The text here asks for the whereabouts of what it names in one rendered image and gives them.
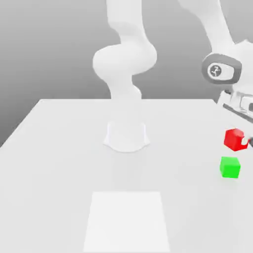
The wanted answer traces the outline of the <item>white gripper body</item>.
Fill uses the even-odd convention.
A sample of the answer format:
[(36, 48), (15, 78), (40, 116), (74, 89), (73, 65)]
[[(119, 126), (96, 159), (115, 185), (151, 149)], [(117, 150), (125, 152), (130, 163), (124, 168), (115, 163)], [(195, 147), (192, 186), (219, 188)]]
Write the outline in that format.
[(253, 94), (223, 90), (217, 105), (253, 124)]

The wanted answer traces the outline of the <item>small red cube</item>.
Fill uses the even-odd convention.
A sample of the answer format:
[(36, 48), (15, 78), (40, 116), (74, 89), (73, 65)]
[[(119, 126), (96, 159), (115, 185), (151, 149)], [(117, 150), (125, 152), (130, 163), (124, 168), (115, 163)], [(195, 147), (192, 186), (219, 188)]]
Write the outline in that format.
[(233, 151), (245, 150), (247, 148), (241, 145), (244, 137), (251, 137), (238, 128), (229, 129), (225, 132), (224, 145)]

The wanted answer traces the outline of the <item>small green cube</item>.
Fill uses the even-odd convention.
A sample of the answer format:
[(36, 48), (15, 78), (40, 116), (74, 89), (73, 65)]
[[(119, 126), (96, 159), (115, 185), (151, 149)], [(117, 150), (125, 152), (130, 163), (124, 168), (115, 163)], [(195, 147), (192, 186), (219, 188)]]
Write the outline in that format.
[(220, 172), (225, 178), (238, 178), (241, 164), (236, 157), (221, 157)]

